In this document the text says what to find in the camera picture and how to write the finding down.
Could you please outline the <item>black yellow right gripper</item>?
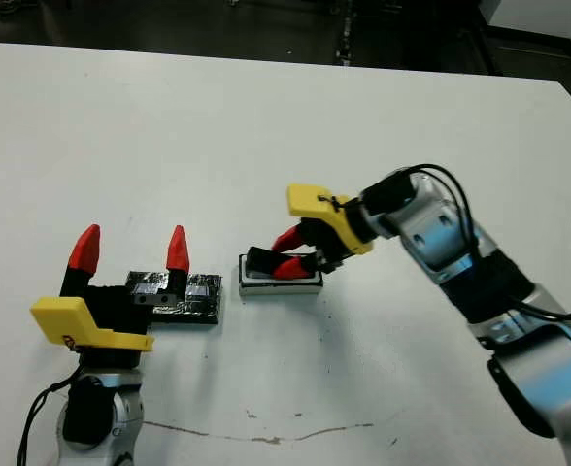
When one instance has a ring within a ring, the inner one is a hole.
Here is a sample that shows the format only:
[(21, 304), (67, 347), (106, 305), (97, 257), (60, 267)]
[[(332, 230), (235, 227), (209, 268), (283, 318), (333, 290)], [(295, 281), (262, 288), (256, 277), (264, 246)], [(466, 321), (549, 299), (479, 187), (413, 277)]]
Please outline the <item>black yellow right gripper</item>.
[(335, 195), (329, 189), (292, 183), (286, 189), (288, 212), (298, 222), (279, 235), (272, 245), (275, 252), (301, 247), (313, 251), (293, 256), (272, 272), (276, 280), (302, 280), (315, 272), (332, 272), (353, 256), (371, 252), (374, 231), (364, 218), (357, 198)]

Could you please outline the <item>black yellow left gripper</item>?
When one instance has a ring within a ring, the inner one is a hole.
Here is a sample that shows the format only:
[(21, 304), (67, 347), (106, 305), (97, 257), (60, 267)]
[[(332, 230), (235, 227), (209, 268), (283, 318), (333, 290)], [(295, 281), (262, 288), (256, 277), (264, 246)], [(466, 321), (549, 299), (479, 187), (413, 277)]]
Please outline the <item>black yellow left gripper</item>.
[[(135, 369), (153, 349), (153, 310), (124, 286), (88, 286), (97, 270), (100, 232), (98, 224), (88, 226), (70, 254), (60, 296), (38, 299), (30, 313), (46, 339), (76, 353), (83, 368)], [(166, 269), (166, 292), (185, 294), (189, 257), (181, 225), (170, 240)]]

